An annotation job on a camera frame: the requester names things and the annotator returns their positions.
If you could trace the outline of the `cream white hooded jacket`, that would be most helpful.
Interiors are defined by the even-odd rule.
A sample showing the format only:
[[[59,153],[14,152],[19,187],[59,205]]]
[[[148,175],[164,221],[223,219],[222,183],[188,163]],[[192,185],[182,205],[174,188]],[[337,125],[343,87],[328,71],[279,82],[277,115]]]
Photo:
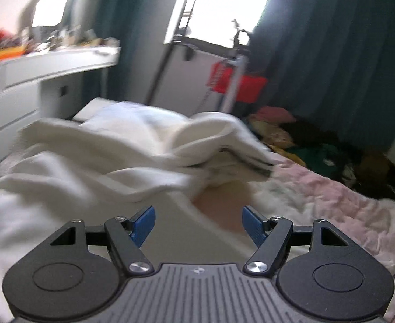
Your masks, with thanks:
[[[130,102],[82,124],[45,118],[23,128],[0,163],[0,322],[6,271],[66,222],[98,225],[156,209],[143,249],[153,263],[244,262],[252,242],[222,222],[240,220],[233,202],[209,217],[192,199],[211,184],[266,179],[270,154],[236,117],[185,117]]]

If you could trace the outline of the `pile of dark clothes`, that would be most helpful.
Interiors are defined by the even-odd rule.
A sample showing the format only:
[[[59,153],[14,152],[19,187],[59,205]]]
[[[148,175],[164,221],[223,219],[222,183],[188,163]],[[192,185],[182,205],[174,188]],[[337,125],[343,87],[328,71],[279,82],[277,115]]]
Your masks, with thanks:
[[[280,127],[293,140],[287,152],[309,170],[369,198],[395,201],[395,165],[385,154],[342,142],[335,132],[321,131],[305,120]]]

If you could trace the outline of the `pink and blue bedsheet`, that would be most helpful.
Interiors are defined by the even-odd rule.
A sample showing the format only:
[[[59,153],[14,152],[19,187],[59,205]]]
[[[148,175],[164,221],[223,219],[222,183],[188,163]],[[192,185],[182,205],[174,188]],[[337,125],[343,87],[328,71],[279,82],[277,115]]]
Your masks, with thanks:
[[[249,205],[267,218],[285,217],[297,225],[326,219],[395,274],[395,201],[365,197],[286,158],[276,162],[265,181],[210,185],[192,201],[242,259],[256,249],[241,221]]]

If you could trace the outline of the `pink pillow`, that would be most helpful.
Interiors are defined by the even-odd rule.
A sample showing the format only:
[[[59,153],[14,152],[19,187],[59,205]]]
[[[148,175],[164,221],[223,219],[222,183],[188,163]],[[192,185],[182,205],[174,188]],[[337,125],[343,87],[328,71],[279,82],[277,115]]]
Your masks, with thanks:
[[[286,109],[281,107],[265,106],[249,116],[250,120],[265,121],[270,124],[285,124],[296,122],[296,118]]]

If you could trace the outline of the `red bag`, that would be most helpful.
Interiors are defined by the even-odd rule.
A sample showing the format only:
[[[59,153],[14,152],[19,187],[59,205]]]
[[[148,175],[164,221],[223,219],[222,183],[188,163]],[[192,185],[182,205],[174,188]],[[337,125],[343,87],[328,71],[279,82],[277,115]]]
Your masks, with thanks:
[[[225,94],[229,86],[235,67],[228,64],[226,60],[216,62],[211,67],[211,73],[206,86],[213,92]],[[260,92],[267,84],[265,77],[245,74],[241,77],[236,101],[252,104],[257,100]]]

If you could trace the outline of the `white vanity desk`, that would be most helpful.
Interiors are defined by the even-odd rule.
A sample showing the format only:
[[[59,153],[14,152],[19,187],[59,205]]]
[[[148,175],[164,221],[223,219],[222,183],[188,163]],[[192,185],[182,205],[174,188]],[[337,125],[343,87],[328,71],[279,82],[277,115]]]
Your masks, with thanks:
[[[0,61],[0,162],[10,154],[17,133],[40,117],[67,118],[79,110],[80,92],[67,76],[118,63],[115,46],[67,47]]]

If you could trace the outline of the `teal curtain right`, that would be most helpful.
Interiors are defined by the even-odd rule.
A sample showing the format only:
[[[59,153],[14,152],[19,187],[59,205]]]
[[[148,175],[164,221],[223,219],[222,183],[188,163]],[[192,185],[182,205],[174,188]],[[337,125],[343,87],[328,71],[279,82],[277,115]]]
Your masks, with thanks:
[[[282,107],[352,144],[395,140],[395,0],[267,0],[250,67],[255,107]]]

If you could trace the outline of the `teal curtain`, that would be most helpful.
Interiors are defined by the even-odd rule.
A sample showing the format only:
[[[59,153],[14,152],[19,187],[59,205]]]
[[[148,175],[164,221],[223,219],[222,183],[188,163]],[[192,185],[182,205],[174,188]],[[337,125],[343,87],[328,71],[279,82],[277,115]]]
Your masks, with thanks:
[[[267,0],[250,67],[255,107],[282,107],[352,144],[395,140],[395,0]]]
[[[120,42],[117,65],[83,76],[83,101],[96,96],[143,103],[164,49],[163,41],[176,0],[100,0],[93,29]]]

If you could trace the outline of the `silver tripod stand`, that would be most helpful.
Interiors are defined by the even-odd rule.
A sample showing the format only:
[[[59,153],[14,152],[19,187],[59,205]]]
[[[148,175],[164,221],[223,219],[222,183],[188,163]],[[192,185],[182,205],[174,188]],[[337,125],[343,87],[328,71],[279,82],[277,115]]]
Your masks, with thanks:
[[[249,54],[249,44],[241,44],[239,36],[241,33],[244,33],[248,38],[251,38],[252,33],[243,29],[235,18],[232,22],[234,23],[236,33],[233,38],[233,46],[230,56],[223,61],[215,63],[216,69],[210,73],[206,84],[206,93],[203,100],[197,106],[195,112],[199,112],[202,109],[205,102],[207,102],[210,97],[211,92],[216,89],[218,82],[222,79],[228,69],[232,72],[230,77],[227,79],[224,97],[219,102],[217,110],[219,112],[230,113],[234,107],[236,96],[240,90],[242,76],[246,73]]]

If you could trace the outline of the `cosmetic bottles on desk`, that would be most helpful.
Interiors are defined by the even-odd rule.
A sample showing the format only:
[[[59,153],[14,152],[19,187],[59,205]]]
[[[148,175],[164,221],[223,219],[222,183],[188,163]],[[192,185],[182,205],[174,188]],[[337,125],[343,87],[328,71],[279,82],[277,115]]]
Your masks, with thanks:
[[[43,49],[58,50],[71,47],[120,47],[115,37],[98,37],[93,29],[82,31],[79,26],[61,30],[34,29],[31,41]]]

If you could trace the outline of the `orange tray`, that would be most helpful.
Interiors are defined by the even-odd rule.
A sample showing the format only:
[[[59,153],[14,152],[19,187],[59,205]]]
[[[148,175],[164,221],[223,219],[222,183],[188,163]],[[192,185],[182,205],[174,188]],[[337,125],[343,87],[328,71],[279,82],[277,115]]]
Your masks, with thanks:
[[[0,61],[21,57],[22,55],[25,54],[25,52],[26,52],[26,47],[24,46],[0,49]]]

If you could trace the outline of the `teal curtain left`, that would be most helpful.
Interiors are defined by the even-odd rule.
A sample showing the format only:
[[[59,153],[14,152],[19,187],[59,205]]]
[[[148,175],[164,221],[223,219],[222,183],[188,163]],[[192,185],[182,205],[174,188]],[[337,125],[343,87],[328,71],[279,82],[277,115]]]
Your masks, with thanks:
[[[93,29],[120,42],[117,65],[83,76],[83,101],[96,96],[143,103],[164,49],[163,41],[176,0],[100,0]]]

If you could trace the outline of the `vanity mirror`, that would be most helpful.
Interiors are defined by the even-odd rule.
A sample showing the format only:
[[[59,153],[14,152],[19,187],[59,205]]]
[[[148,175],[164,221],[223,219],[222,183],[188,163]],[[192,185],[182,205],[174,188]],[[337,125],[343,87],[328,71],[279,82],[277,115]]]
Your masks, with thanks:
[[[19,16],[19,34],[27,31],[36,42],[72,25],[77,0],[30,0]]]

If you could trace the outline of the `black window frame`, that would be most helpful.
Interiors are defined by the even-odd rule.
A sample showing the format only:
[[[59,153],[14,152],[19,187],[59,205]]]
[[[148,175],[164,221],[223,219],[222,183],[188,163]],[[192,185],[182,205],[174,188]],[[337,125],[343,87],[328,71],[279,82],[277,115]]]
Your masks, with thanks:
[[[252,0],[175,0],[164,43],[176,41],[226,56],[235,34],[255,27],[252,5]]]

